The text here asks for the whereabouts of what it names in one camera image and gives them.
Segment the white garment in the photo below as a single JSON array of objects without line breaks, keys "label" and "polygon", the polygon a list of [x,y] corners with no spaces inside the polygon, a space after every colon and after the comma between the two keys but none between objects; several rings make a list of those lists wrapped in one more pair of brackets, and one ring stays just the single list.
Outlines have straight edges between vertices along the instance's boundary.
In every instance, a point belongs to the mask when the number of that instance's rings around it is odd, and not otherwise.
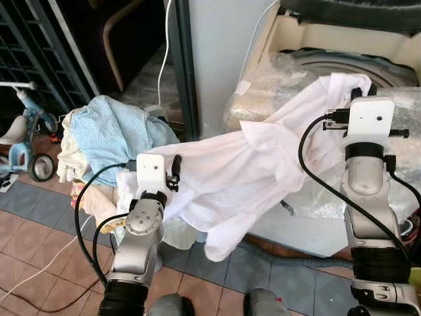
[{"label": "white garment", "polygon": [[262,215],[309,180],[297,152],[304,131],[329,109],[346,108],[358,73],[320,76],[262,121],[196,142],[162,145],[154,153],[181,155],[180,189],[165,219],[181,217],[207,234],[205,256],[228,258]]}]

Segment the brown wooden chair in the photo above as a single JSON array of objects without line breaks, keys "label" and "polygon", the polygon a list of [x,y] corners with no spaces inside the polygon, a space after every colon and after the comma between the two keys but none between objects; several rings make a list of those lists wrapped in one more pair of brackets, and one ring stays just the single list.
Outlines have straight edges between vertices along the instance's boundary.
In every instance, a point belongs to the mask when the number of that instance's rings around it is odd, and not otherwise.
[{"label": "brown wooden chair", "polygon": [[102,42],[115,90],[124,92],[164,43],[166,0],[118,0],[117,4],[103,25]]}]

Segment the light blue dotted garment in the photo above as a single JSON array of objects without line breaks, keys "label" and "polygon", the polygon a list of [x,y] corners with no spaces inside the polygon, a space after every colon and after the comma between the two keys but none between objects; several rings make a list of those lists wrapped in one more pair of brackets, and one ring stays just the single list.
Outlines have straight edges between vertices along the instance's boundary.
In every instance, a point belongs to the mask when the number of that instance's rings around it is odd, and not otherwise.
[{"label": "light blue dotted garment", "polygon": [[178,144],[171,127],[147,111],[107,95],[93,97],[70,115],[70,135],[84,154],[88,170],[82,180],[109,165],[125,163],[162,145]]}]

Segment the dark door frame post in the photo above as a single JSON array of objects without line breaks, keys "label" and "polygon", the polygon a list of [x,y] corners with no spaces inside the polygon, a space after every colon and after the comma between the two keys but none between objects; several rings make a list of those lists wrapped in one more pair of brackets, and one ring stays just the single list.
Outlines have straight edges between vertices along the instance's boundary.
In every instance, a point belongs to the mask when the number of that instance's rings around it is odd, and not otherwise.
[{"label": "dark door frame post", "polygon": [[195,141],[201,137],[195,66],[193,66],[192,31],[189,0],[165,0],[168,55],[174,61],[174,72],[180,98],[184,125],[184,139]]}]

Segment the small pale bucket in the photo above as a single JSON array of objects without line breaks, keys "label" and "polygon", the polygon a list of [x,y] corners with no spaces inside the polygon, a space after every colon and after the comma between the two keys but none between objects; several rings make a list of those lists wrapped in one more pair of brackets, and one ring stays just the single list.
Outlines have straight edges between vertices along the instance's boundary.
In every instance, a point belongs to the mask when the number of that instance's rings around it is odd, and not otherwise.
[{"label": "small pale bucket", "polygon": [[403,243],[409,243],[414,240],[417,234],[417,224],[414,220],[405,219],[399,223],[398,228]]}]

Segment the green plastic basket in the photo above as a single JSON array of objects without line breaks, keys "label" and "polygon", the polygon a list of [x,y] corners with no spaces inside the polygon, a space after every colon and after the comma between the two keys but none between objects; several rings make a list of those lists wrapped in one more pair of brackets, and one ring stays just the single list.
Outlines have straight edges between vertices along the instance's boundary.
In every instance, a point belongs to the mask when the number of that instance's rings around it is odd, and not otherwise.
[{"label": "green plastic basket", "polygon": [[421,267],[412,266],[410,270],[409,283],[416,292],[421,293]]}]

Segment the grey left robot leg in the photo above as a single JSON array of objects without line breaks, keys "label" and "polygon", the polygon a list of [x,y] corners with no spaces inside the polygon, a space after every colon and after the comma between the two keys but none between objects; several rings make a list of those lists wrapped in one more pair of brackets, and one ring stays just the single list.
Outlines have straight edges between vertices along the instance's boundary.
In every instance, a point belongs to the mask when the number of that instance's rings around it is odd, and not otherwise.
[{"label": "grey left robot leg", "polygon": [[195,316],[195,310],[189,298],[170,293],[157,298],[144,316]]}]

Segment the light blue child tricycle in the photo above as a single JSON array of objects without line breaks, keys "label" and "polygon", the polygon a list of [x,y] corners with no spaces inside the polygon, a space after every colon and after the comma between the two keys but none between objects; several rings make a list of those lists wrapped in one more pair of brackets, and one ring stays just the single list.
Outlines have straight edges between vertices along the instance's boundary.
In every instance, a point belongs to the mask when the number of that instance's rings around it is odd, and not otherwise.
[{"label": "light blue child tricycle", "polygon": [[57,132],[60,124],[27,94],[27,90],[36,90],[35,82],[0,82],[0,86],[13,88],[24,106],[23,113],[0,136],[0,145],[10,145],[8,155],[0,153],[0,193],[5,193],[18,180],[19,171],[27,172],[36,182],[54,177],[57,163],[47,153],[36,153],[33,140],[42,129],[47,134]]}]

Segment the cream cloth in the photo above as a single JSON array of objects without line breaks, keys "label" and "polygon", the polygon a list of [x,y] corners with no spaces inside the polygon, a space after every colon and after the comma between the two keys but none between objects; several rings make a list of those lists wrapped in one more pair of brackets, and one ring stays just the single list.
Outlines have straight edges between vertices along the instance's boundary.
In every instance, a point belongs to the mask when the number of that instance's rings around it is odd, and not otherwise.
[{"label": "cream cloth", "polygon": [[81,180],[86,172],[89,171],[87,159],[71,130],[72,118],[78,111],[79,109],[73,109],[61,121],[63,138],[61,140],[61,151],[57,154],[57,175],[61,183]]}]

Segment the pink floral cloth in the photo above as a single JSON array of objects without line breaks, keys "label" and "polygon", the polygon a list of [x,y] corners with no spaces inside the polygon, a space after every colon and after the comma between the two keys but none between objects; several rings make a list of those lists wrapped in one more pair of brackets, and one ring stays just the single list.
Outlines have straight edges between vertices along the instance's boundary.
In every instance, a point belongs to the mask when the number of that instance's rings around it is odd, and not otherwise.
[{"label": "pink floral cloth", "polygon": [[[78,194],[84,189],[85,183],[81,180],[73,180],[71,184],[71,205],[75,209],[76,198],[78,198]],[[96,225],[99,226],[103,220],[111,216],[127,213],[127,207],[118,207],[117,202],[118,192],[115,188],[92,184],[92,186],[88,187],[87,192],[81,199],[79,211],[84,214],[80,214],[80,224],[85,223],[90,215],[93,215],[94,219],[91,219],[87,223],[92,224],[95,221]],[[121,228],[121,226],[124,226],[124,219],[111,220],[108,224],[100,228],[100,232],[102,234],[111,234],[111,232],[114,232],[117,228]]]}]

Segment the pale green laundry stand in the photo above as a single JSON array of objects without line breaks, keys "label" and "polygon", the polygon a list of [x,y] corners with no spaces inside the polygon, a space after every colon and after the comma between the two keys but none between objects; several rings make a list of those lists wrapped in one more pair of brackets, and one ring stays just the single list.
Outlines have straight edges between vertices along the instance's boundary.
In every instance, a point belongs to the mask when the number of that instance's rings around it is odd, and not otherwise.
[{"label": "pale green laundry stand", "polygon": [[199,237],[199,230],[193,228],[181,217],[163,220],[161,233],[161,242],[178,250],[189,250]]}]

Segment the grey robot leg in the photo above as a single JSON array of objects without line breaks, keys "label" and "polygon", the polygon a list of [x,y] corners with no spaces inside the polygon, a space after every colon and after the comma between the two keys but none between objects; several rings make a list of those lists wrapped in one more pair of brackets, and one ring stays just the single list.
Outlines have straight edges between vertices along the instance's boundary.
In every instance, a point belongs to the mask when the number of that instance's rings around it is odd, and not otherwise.
[{"label": "grey robot leg", "polygon": [[157,298],[144,316],[195,316],[195,310],[189,298],[170,293]]},{"label": "grey robot leg", "polygon": [[255,288],[244,295],[243,316],[292,316],[282,298],[264,288]]}]

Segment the dark washing machine lid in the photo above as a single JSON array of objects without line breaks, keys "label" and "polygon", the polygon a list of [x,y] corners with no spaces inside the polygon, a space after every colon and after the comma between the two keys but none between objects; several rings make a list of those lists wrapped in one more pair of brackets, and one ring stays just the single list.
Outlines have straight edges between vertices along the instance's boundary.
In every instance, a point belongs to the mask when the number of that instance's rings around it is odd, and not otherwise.
[{"label": "dark washing machine lid", "polygon": [[421,30],[421,0],[279,0],[310,23],[413,34]]}]

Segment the grey right robot leg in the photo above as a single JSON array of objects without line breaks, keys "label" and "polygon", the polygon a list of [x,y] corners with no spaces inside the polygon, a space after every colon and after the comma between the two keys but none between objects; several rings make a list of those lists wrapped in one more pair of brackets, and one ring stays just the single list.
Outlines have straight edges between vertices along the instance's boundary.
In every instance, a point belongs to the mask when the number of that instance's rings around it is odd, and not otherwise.
[{"label": "grey right robot leg", "polygon": [[255,288],[244,295],[243,316],[292,316],[282,298],[264,288]]}]

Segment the beige top-load washing machine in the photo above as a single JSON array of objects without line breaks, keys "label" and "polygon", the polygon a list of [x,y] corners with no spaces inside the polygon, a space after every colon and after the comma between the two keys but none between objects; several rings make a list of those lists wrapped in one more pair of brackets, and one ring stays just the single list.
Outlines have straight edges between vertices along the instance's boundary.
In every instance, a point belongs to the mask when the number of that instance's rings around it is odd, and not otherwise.
[{"label": "beige top-load washing machine", "polygon": [[[421,182],[421,33],[350,28],[280,13],[251,46],[244,75],[223,117],[228,132],[243,121],[268,118],[319,76],[369,76],[379,95],[393,97],[393,124],[409,138],[391,139],[397,175]],[[339,198],[311,180],[271,208],[251,234],[316,257],[331,257],[348,246]]]}]

